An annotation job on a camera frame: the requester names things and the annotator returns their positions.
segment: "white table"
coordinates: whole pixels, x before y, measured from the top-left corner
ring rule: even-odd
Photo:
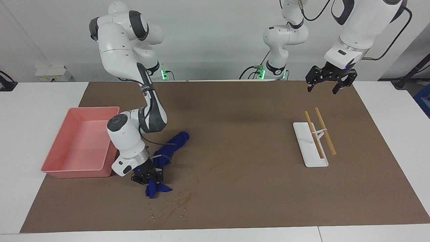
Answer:
[[[0,241],[428,242],[430,224],[18,234],[45,177],[40,167],[88,83],[19,83],[0,93]],[[356,82],[357,92],[430,214],[430,120],[406,91]]]

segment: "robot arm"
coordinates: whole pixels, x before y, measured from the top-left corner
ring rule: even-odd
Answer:
[[[263,35],[264,42],[270,48],[266,67],[277,78],[283,74],[288,60],[288,51],[284,47],[304,43],[309,34],[298,0],[285,0],[282,16],[287,24],[266,28]]]
[[[150,32],[151,27],[141,14],[129,10],[122,2],[112,3],[109,15],[93,19],[89,27],[91,37],[98,42],[106,71],[122,80],[139,83],[147,103],[146,107],[123,112],[108,121],[107,132],[120,152],[112,169],[120,176],[133,170],[132,180],[140,184],[147,184],[148,179],[162,182],[162,171],[154,168],[141,140],[141,133],[160,132],[167,124],[166,112],[142,63],[155,63],[149,44],[161,43],[161,30],[154,27],[154,33]]]
[[[372,47],[384,29],[403,11],[404,0],[342,0],[344,10],[333,17],[344,29],[338,41],[325,54],[327,61],[323,68],[313,66],[306,75],[308,91],[323,81],[336,81],[336,94],[341,88],[349,87],[357,77],[352,67]]]

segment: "wooden chopstick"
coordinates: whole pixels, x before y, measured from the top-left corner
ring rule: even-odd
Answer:
[[[312,126],[312,122],[310,121],[309,113],[304,111],[304,115],[306,116],[307,124],[309,125],[310,132],[312,133],[313,142],[315,143],[316,149],[318,150],[319,158],[324,159],[323,151],[318,143],[318,138],[316,136],[315,129]]]
[[[323,129],[325,129],[324,130],[324,135],[326,137],[327,143],[329,144],[330,151],[332,152],[332,155],[336,155],[335,147],[333,145],[332,139],[330,138],[329,132],[326,130],[326,125],[325,125],[325,123],[323,121],[323,118],[321,117],[321,113],[319,112],[318,108],[315,108],[315,111],[316,111],[316,115],[318,116],[319,123],[321,124],[321,127]]]

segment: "blue towel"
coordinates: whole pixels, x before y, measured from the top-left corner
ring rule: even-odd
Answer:
[[[190,135],[185,131],[178,133],[175,137],[171,138],[169,141],[166,142],[166,143],[176,144],[176,146],[163,145],[159,150],[154,152],[154,156],[166,155],[168,157],[172,157],[173,153],[177,151],[179,148],[181,148],[182,146],[184,146],[189,138],[190,138]],[[165,165],[170,164],[170,160],[162,156],[154,158],[152,161],[154,162],[154,167],[159,169],[163,169]],[[146,186],[145,193],[147,197],[153,198],[155,197],[155,194],[157,192],[170,192],[171,190],[172,189],[169,188],[168,186],[162,183],[156,184],[154,180],[149,179],[149,184]]]

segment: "pink container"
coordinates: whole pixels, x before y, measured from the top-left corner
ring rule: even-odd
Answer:
[[[42,166],[57,178],[108,177],[117,149],[106,124],[119,107],[71,108]]]

